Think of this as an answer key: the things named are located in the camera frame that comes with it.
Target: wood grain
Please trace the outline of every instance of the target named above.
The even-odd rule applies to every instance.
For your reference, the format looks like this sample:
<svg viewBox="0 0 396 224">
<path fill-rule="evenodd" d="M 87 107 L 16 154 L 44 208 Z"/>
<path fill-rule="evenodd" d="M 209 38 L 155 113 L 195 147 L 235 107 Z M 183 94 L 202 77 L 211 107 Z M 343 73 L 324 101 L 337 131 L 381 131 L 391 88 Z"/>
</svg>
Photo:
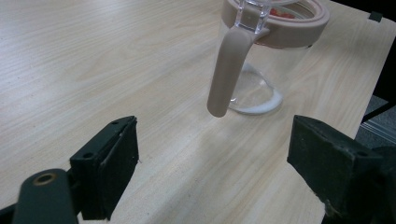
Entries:
<svg viewBox="0 0 396 224">
<path fill-rule="evenodd" d="M 0 1 L 0 206 L 135 115 L 141 163 L 112 223 L 320 223 L 322 203 L 286 163 L 293 115 L 354 137 L 396 34 L 322 2 L 332 17 L 313 47 L 254 49 L 276 59 L 282 106 L 216 119 L 205 103 L 220 0 Z"/>
</svg>

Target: screw hole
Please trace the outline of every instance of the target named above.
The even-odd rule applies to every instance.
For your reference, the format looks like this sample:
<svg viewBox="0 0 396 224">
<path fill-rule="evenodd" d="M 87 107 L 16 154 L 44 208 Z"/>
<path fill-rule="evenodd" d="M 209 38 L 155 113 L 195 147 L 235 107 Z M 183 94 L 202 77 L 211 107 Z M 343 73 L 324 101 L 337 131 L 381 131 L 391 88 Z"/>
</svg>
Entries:
<svg viewBox="0 0 396 224">
<path fill-rule="evenodd" d="M 36 186 L 47 185 L 50 182 L 52 182 L 55 178 L 56 178 L 56 174 L 54 173 L 43 174 L 36 177 L 35 180 L 33 181 L 33 184 Z"/>
<path fill-rule="evenodd" d="M 82 157 L 83 157 L 84 159 L 89 159 L 89 158 L 91 158 L 92 156 L 93 156 L 93 153 L 88 152 L 88 153 L 85 153 Z"/>
<path fill-rule="evenodd" d="M 362 156 L 362 157 L 366 157 L 366 156 L 368 156 L 368 154 L 367 154 L 367 153 L 365 153 L 365 152 L 362 152 L 362 151 L 359 151 L 359 152 L 358 152 L 358 155 L 359 155 L 359 156 Z"/>
</svg>

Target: floor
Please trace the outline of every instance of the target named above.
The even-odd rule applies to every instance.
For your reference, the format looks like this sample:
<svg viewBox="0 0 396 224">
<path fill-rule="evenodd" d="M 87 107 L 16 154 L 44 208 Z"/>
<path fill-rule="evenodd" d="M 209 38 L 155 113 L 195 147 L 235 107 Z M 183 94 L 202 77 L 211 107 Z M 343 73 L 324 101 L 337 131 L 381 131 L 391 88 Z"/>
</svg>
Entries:
<svg viewBox="0 0 396 224">
<path fill-rule="evenodd" d="M 385 103 L 383 99 L 372 96 L 366 114 Z M 355 140 L 368 148 L 396 147 L 396 106 L 364 122 Z"/>
</svg>

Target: pitcher handle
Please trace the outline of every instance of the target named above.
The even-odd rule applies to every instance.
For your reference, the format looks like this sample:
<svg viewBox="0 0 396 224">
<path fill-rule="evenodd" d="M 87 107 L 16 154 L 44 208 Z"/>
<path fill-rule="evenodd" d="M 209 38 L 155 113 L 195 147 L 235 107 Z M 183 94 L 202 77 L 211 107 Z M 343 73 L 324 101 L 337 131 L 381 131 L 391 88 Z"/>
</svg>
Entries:
<svg viewBox="0 0 396 224">
<path fill-rule="evenodd" d="M 207 99 L 207 110 L 215 117 L 221 118 L 226 112 L 233 96 L 236 82 L 244 61 L 254 42 L 267 35 L 269 30 L 263 28 L 258 34 L 234 26 L 224 36 L 219 48 L 215 72 Z"/>
</svg>

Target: light wood grain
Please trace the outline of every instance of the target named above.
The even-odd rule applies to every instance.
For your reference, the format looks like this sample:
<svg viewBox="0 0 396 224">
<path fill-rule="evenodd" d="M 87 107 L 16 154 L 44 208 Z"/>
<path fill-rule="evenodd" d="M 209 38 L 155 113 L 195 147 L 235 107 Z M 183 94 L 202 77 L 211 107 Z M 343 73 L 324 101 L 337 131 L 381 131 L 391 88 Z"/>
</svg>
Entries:
<svg viewBox="0 0 396 224">
<path fill-rule="evenodd" d="M 216 119 L 205 103 L 220 0 L 0 1 L 0 206 L 135 115 L 141 163 L 111 223 L 320 223 L 322 203 L 286 163 L 292 117 L 355 136 L 396 34 L 322 2 L 332 17 L 313 47 L 255 49 L 278 58 L 282 106 Z"/>
</svg>

